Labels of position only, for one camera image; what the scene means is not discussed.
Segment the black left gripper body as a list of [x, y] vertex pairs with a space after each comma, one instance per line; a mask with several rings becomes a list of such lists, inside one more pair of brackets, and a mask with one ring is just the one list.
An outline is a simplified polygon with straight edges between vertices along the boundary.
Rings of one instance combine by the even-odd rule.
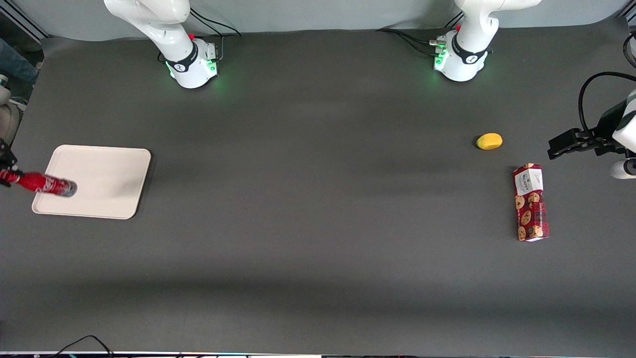
[[625, 108], [627, 106], [627, 100], [616, 104], [612, 108], [608, 109], [602, 114], [598, 120], [598, 124], [592, 129], [592, 134], [595, 136], [598, 144], [594, 149], [597, 156], [602, 156], [607, 153], [616, 153], [627, 156], [627, 149], [613, 139], [613, 133], [618, 128]]

